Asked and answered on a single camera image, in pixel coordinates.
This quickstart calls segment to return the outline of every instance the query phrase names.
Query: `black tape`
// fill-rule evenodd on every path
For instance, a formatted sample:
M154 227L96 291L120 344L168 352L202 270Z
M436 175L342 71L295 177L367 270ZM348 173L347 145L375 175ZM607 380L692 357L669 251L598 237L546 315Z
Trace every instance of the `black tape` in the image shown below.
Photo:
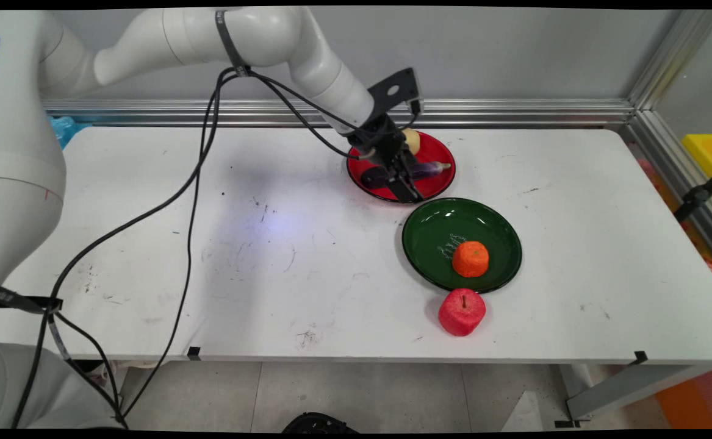
M581 421L554 421L555 428L581 428Z
M17 292L0 286L0 308L14 308L33 314L44 314L44 310L51 306L52 313L63 308L63 301L59 298L49 300L49 298L23 296Z
M246 77L247 70L250 69L242 56L239 55L239 51L236 50L234 41L231 39L231 34L228 33L228 28L225 26L225 17L223 17L225 11L214 12L214 22L217 25L217 32L220 34L220 39L223 41L225 46L225 53L228 54L228 59L231 61L231 66L236 70L236 75L239 77Z
M201 361L201 358L199 357L199 352L201 352L201 348L197 346L191 346L188 348L188 359L190 361Z
M630 363L630 366L634 364L641 364L649 359L645 351L635 351L635 361Z

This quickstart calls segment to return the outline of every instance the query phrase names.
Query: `red apple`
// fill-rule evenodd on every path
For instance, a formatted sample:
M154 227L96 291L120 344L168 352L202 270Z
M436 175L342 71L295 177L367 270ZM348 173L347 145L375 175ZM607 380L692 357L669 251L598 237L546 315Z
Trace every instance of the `red apple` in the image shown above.
M442 301L437 317L445 330L463 337L471 334L485 315L486 304L478 293L469 288L457 288Z

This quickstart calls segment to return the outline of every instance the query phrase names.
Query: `table leg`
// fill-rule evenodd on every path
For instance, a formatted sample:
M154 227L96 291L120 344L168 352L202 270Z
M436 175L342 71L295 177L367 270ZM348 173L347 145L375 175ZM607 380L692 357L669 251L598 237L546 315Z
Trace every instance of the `table leg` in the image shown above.
M591 385L583 365L560 365L573 420L585 420L646 398L712 370L712 366L634 364Z

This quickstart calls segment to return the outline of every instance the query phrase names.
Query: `purple eggplant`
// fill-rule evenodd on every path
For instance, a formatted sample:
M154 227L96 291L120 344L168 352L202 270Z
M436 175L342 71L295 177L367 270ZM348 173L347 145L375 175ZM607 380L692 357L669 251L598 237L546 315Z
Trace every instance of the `purple eggplant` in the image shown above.
M451 167L450 163L428 162L417 163L409 167L413 181L423 180L424 178L440 175L441 172ZM387 178L389 173L383 166L375 166L367 169L361 174L361 184L367 189L379 189L387 186Z

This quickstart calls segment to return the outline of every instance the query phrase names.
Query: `black cable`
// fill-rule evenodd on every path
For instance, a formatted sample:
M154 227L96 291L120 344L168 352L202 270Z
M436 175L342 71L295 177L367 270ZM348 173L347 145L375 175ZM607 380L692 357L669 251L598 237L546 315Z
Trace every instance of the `black cable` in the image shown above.
M204 113L204 120L201 126L201 145L199 147L199 157L200 161L203 161L205 158L204 156L206 155L207 151L211 147L212 141L214 139L214 134L215 131L217 131L217 118L220 112L220 90L221 87L224 86L228 81L232 80L233 78L236 78L236 75L233 75L231 77L226 78L225 80L222 80L221 78L217 79L217 87L212 93L212 97L210 98L209 105L207 105L207 111ZM210 115L210 109L212 108L212 104L214 101L214 111L213 111L213 116L212 116L212 128L210 129L210 137L207 141L207 147L204 147L204 138L207 133L207 120L209 119ZM177 325L179 324L179 319L180 316L182 316L182 306L185 304L185 296L188 293L188 285L190 282L190 272L191 272L191 267L193 264L193 258L192 258L192 253L190 250L191 247L191 236L193 234L193 220L196 218L196 204L198 203L199 199L199 177L196 177L196 188L194 189L193 192L193 207L192 211L190 212L190 224L188 226L188 273L185 276L185 288L182 290L182 299L180 300L179 304L179 309L177 311L177 319L174 321L174 330L171 331L171 338L169 338L168 344L166 345L166 350L163 352L163 355L160 356L160 359L158 360L158 364L155 365L153 368L153 371L149 373L149 377L144 381L144 384L141 389L139 389L138 394L136 394L136 397L133 398L133 401L131 404L128 406L127 409L123 412L123 416L127 416L131 410L133 409L133 406L136 405L136 402L138 402L138 399L141 398L142 394L144 393L144 389L147 388L147 385L149 384L150 380L155 376L155 373L158 372L158 369L160 369L160 365L163 364L163 360L166 358L166 354L168 354L169 349L171 349L171 343L174 341L174 335L177 334Z
M112 372L111 366L109 366L109 359L107 359L107 355L104 353L104 350L101 348L100 344L98 344L98 341L94 339L93 337L90 336L90 334L86 333L85 330L82 328L78 327L77 325L74 325L70 320L66 319L63 314L60 312L57 312L57 317L60 319L61 322L65 323L70 327L72 330L75 330L76 332L82 334L83 337L88 339L94 347L96 347L96 350L98 351L98 355L101 356L101 359L104 361L104 366L107 369L107 375L109 376L109 381L111 383L112 387L112 394L113 394L113 400L115 403L119 402L119 392L117 392L117 383L114 382L114 374Z
M270 83L274 84L275 86L282 88L286 92L289 92L290 94L299 98L302 102L306 103L306 105L309 105L314 109L317 109L317 111L322 112L322 114L325 114L326 116L331 117L331 119L334 119L339 123L342 123L342 125L345 125L345 127L350 128L351 130L361 131L362 133L372 134L372 135L393 134L395 132L395 131L369 131L369 130L364 130L364 128L356 127L352 123L348 123L347 121L341 119L336 114L332 114L327 109L324 109L323 107L317 105L316 103L312 102L311 100L309 100L309 99L305 98L304 96L300 95L299 93L295 92L293 89L286 86L285 84L280 83L280 81L278 81L278 80L273 80L270 77L264 77L264 75L261 75L260 73L253 72L253 70L248 70L248 75L251 77L260 79L261 81L263 81L264 84L266 84L267 82L270 82ZM299 117L301 120L304 120L303 117L300 116L298 112L295 114L297 114L297 117ZM412 127L412 124L415 123L415 120L417 118L418 118L418 114L413 114L411 120L409 120L407 125L405 125L404 127L397 128L397 130L401 131L401 130L405 130L406 128Z
M221 91L221 88L222 88L222 86L224 86L225 84L227 84L228 81L235 79L235 78L236 78L236 75L233 75L233 76L228 77L228 78L225 78L225 79L224 79L224 77L225 77L225 75L227 75L228 73L233 72L233 70L234 70L233 67L229 67L228 69L223 70L223 71L220 73L220 75L218 75L218 77L217 77L216 89L215 89L215 91L213 92L212 97L210 98L210 102L209 102L209 105L207 106L207 111L205 112L205 116L204 116L204 121L203 121L203 126L202 126L202 134L201 134L202 143L201 143L201 146L200 146L200 149L199 149L199 162L196 164L196 168L193 170L193 173L192 173L191 176L188 178L188 180L185 182L185 184L183 184L183 186L182 186L174 195L172 195L172 197L168 198L168 200L166 200L165 202L161 203L160 205L156 206L156 207L153 208L153 209L150 209L150 210L147 211L147 212L144 212L143 214L141 214L141 215L139 215L139 216L136 216L134 219L131 219L129 222L125 223L124 225L121 225L121 226L119 226L119 227L117 227L117 228L111 230L109 233L104 234L104 236L100 237L99 239L97 239L96 241L94 241L93 243L91 243L90 245L88 245L87 247L85 247L85 248L82 250L82 252L78 253L77 256L74 256L74 259L71 259L71 262L68 262L68 266L66 266L65 269L63 269L63 271L60 273L60 277L58 277L58 278L57 278L57 281L55 281L55 284L54 284L54 286L52 287L52 293L49 295L49 298L51 298L51 299L57 298L57 295L58 295L58 293L60 292L60 288L62 287L63 281L65 280L65 278L66 278L66 276L68 275L68 273L70 273L71 270L76 266L76 264L79 263L79 261L82 260L82 258L84 258L85 255L87 255L88 253L90 253L91 250L93 250L95 247L101 245L103 242L107 241L108 239L110 239L110 238L113 237L114 235L120 233L121 231L124 231L124 230L126 230L127 228L132 227L134 224L136 224L136 223L138 223L138 222L141 222L142 220L148 218L149 216L152 216L153 214L155 214L155 213L161 211L162 209L165 209L166 207L168 207L169 205L171 205L172 202L176 201L177 198L179 198L179 197L183 194L183 192L185 192L185 191L188 189L188 187L190 187L190 184L191 184L193 181L196 182L195 192L194 192L194 197L193 197L193 206L192 206L192 212L191 212L191 218L190 218L190 225L189 225L189 229L188 229L188 245L187 245L187 250L188 250L188 270L187 270L187 275L186 275L186 277L185 277L185 287L184 287L184 289L183 289L183 291L182 291L182 299L180 300L180 306L179 306L179 309L178 309L178 312L177 312L177 318L176 318L176 320L174 321L174 328L173 328L173 330L171 331L171 338L169 339L169 342L168 342L168 344L167 344L167 346L166 346L166 350L164 350L164 353L163 353L163 355L160 357L160 360L158 361L158 364L155 366L155 368L153 368L153 371L150 373L149 377L147 377L147 380L145 381L145 383L144 383L144 385L142 386L142 388L139 390L138 394L137 394L136 397L134 398L133 402L130 404L129 408L126 409L126 411L124 412L124 414L121 415L122 418L124 418L125 416L127 416L127 414L133 409L133 406L134 406L135 403L138 401L139 397L141 397L141 395L143 394L144 389L146 389L147 385L148 385L149 382L152 380L152 378L154 377L154 375L155 375L155 373L157 372L157 370L160 368L160 365L162 364L163 360L165 359L166 355L168 354L169 349L171 348L171 344L172 344L172 342L174 341L174 336L175 336L175 334L176 334L176 332L177 332L177 327L178 327L178 324L179 324L179 319L180 319L180 317L182 316L182 308L183 308L183 306L184 306L184 304L185 304L185 297L186 297L186 295L187 295L187 290L188 290L188 286L189 286L189 282L190 282L190 273L191 273L191 267L192 267L192 255L191 255L191 249L190 249L190 247L191 247L191 234L192 234L192 228L193 228L193 220L194 220L194 217L195 217L195 214L196 214L196 204L197 204L197 200L198 200L200 170L201 170L201 167L202 167L203 162L204 162L205 159L207 158L207 155L208 155L208 153L209 153L209 151L210 151L210 148L211 148L211 146L212 146L212 142L213 142L213 140L214 140L214 134L215 134L216 131L217 131L217 119L218 119L219 110L220 110L220 91ZM319 105L316 105L314 102L311 102L310 100L306 99L306 98L303 97L302 95L299 95L297 92L295 92L294 90L292 90L292 89L290 89L289 87L285 86L284 84L282 84L282 83L280 83L280 82L278 82L278 81L273 80L272 78L264 77L263 75L260 75L260 74L258 74L258 73L252 72L252 71L250 71L250 76L253 76L253 77L255 77L255 78L258 78L258 79L261 80L264 84L266 84L266 86L268 86L269 89L272 89L272 91L274 91L275 94L278 95L278 97L280 97L281 100L283 100L283 103L285 103L286 105L288 105L288 108L294 113L295 116L297 116L297 117L302 121L302 123L305 125L305 127L307 127L307 128L315 135L315 137L317 137L317 138L318 138L321 142L323 142L327 147L329 147L331 150L333 150L334 152L338 153L339 155L343 155L343 156L345 156L345 157L347 157L347 158L350 158L350 159L364 159L364 158L366 158L366 157L364 157L364 156L356 156L356 155L347 154L347 153L345 153L345 152L340 151L338 148L334 147L334 145L328 143L322 136L320 136L319 133L317 133L316 130L314 130L314 128L313 128L308 122L306 122L305 118L303 118L303 117L301 116L301 114L299 114L299 112L293 107L293 105L288 101L288 99L287 99L284 95L282 95L282 94L277 90L277 88L275 88L272 84L276 84L277 86L280 86L282 89L288 91L290 94L294 95L295 97L299 98L299 99L302 100L303 102L305 102L305 103L307 103L308 105L312 106L314 109L317 109L319 112L322 112L322 113L324 113L325 115L327 115L327 116L329 116L329 117L332 117L334 120L337 120L338 122L342 123L343 125L345 125L345 126L351 128L351 129L353 129L353 130L358 130L358 131L361 131L362 133L367 133L367 134L391 134L392 132L395 132L395 131L389 131L389 132L385 132L385 133L384 133L384 132L379 132L379 131L364 130L364 129L362 129L362 128L356 127L356 126L354 126L354 125L352 125L352 124L346 122L345 120L342 120L341 118L339 118L338 116L332 114L331 112L327 111L326 109L321 108ZM208 119L209 119L209 114L210 114L210 110L211 110L211 108L212 108L213 103L214 103L214 111L213 111L214 114L213 114L212 128L211 128L211 130L210 130L210 136L209 136L209 138L208 138L208 140L207 140L206 147L204 147L204 146L203 146L203 140L205 139L205 136L206 136L207 121L208 121ZM397 130L403 130L403 129L407 128L407 127L410 127L410 126L415 122L415 120L417 119L417 116L418 116L418 114L413 114L411 121L410 121L409 123L407 123L407 125L405 125L405 127L403 127L403 128L397 128ZM86 338L88 338L88 340L90 340L90 341L96 346L96 349L99 351L99 354L101 355L101 358L104 359L104 364L105 364L105 367L107 368L107 373L108 373L108 375L109 375L109 378L110 378L110 381L111 381L111 384L112 384L112 390L113 390L114 393L115 393L115 398L114 398L114 400L111 400L111 398L109 398L109 395L104 391L104 389L102 389L99 385L97 385L97 384L95 384L93 381L91 381L91 380L85 375L85 373L82 372L82 370L80 369L80 367L77 366L72 360L69 360L69 361L66 361L66 362L68 362L69 365L71 365L71 366L74 368L74 370L75 370L77 373L79 373L79 375L80 375L81 377L83 377L89 384L91 384L91 386L94 386L94 388L96 389L96 391L99 391L99 393L100 393L102 396L104 396L105 400L107 400L107 402L110 402L110 404L112 405L112 407L115 408L115 407L116 407L116 402L117 402L117 397L116 397L116 395L117 395L117 387L116 387L116 385L115 385L115 383L114 383L113 373L112 373L112 371L111 371L111 367L109 366L109 362L108 362L108 359L107 359L105 353L102 351L102 349L101 349L100 346L97 344L97 342L95 341L95 339L90 336L90 334L85 333L85 331L84 331L84 330L81 330L81 328L75 327L75 325L73 325L73 323L71 323L70 321L68 321L67 319L65 319L65 317L60 316L60 319L61 319L64 323L66 323L67 325L71 326L72 329L78 331L80 334L82 334L83 336L85 336ZM21 419L22 412L24 411L24 406L26 406L26 404L27 404L27 399L29 398L30 391L31 391L32 386L33 386L33 383L34 383L34 381L35 381L35 375L36 375L36 373L38 373L38 364L40 363L41 351L43 350L43 342L44 342L44 337L45 337L45 335L46 335L46 325L47 325L47 322L48 322L49 320L52 320L52 315L49 314L49 309L45 309L45 310L44 310L43 317L41 318L40 330L38 330L38 340L37 340L37 342L36 342L36 347L35 347L35 352L34 352L34 355L33 355L33 362L32 362L32 364L31 364L31 369L30 369L29 377L27 378L26 386L24 387L24 391L22 392L22 397L21 397L20 402L19 402L19 404L18 404L18 408L16 409L15 417L13 418L13 421L12 421L12 428L16 428L16 427L18 427L18 425L19 425L19 420ZM124 424L124 419L118 418L118 421L121 421L121 423Z
M217 77L217 89L216 92L214 93L214 96L216 96L216 102L217 102L217 108L220 106L220 88L228 83L228 81L232 80L233 78L236 78L236 76L231 76L224 80L224 76L227 75L228 73L233 72L233 67L229 67L226 70L223 70L220 75ZM161 203L160 205L156 206L155 208L150 209L147 212L144 212L143 214L136 216L134 219L131 219L129 222L125 223L124 225L121 225L117 227L114 230L111 230L109 233L105 234L104 236L100 237L99 239L96 239L93 243L85 247L82 252L78 253L77 256L74 256L74 259L71 259L71 262L68 262L68 266L63 269L63 271L60 273L60 277L57 278L57 281L55 281L54 286L52 287L52 293L49 295L49 298L54 299L57 297L57 294L60 292L60 287L63 284L63 280L65 280L66 276L68 273L71 272L72 269L76 266L77 263L79 263L80 260L82 260L85 255L91 252L93 248L98 247L102 242L107 241L114 235L120 233L121 231L124 231L125 229L129 228L130 226L138 223L139 221L142 221L146 219L149 216L152 216L153 214L157 213L158 211L161 211L162 209L166 208L169 206L172 202L177 200L185 190L188 189L190 184L192 183L193 180L195 180L198 175L199 171L201 170L201 166L204 162L204 159L207 158L207 154L209 153L210 147L212 145L212 141L214 139L214 128L217 126L217 112L214 113L214 123L213 123L213 130L210 132L210 138L209 141L207 142L207 147L204 148L203 155L201 156L199 162L196 164L196 168L193 170L193 173L191 176L188 178L188 180L183 184L183 186L174 194L172 197L168 198L165 202ZM49 308L44 310L43 317L41 318L41 327L40 330L38 330L38 341L36 341L35 345L35 352L33 355L33 362L31 364L30 368L30 373L29 377L27 378L26 381L26 386L24 386L24 391L22 392L22 397L20 398L20 402L18 405L18 408L16 408L15 412L15 417L13 418L12 421L12 428L16 428L17 425L19 425L19 420L22 417L22 412L24 411L24 406L27 404L27 398L30 395L30 391L33 387L33 382L35 381L35 375L38 372L38 363L40 362L41 359L41 351L43 350L43 345L44 345L44 336L46 334L46 322L47 319L49 319ZM174 331L176 331L177 324L174 324Z
M55 318L54 314L49 315L49 324L54 324L54 318ZM79 365L76 364L76 362L74 362L73 359L71 359L71 358L65 359L65 362L68 364L68 366L71 366L71 369L74 369L74 371L77 372L77 375L79 375L79 377L82 377L88 384L90 384L91 387L93 387L93 389L96 390L96 392L98 392L98 394L100 394L109 403L109 406L114 411L114 419L116 419L117 422L119 422L123 427L125 427L125 430L130 430L130 428L128 428L128 424L125 422L124 416L122 416L122 413L120 412L120 408L117 406L117 399L114 398L114 400L112 400L112 398L109 397L107 392L104 391L104 389L102 387L100 387L95 381L90 380L90 378L87 376L85 371L82 370L82 368L80 368ZM112 381L112 386L113 386L112 389L114 390L114 394L117 394L117 386L114 384L114 381Z
M333 152L336 152L337 154L341 155L342 157L345 157L345 158L348 158L348 159L361 160L361 159L367 158L366 155L364 155L364 156L359 156L359 155L351 155L351 154L348 154L347 152L344 152L344 151L342 151L341 149L335 147L334 145L328 143L328 141L326 141L326 139L324 139L322 136L320 136L320 134L317 133L317 131L312 127L312 125L310 125L309 122L306 121L306 119L304 118L304 116L302 116L301 114L299 114L299 112L297 111L297 109L291 104L291 102L288 101L288 99L285 97L285 95L283 95L282 93L280 93L280 90L278 90L277 88L275 88L275 86L272 85L269 81L264 80L263 78L258 78L258 79L259 79L261 82L263 82L267 87L269 87L269 89L271 89L272 91L274 91L275 94L277 95L277 97L279 97L280 100L282 100L283 102L286 103L286 106L288 106L288 109L290 109L291 112L292 112L293 114L295 114L295 116L297 116L297 117L299 118L299 120L301 120L301 122L305 125L305 127L307 127L307 129L308 129L312 134L315 134L315 137L317 137L317 139L318 139L319 141L322 141L323 144L326 145L330 150L332 150Z

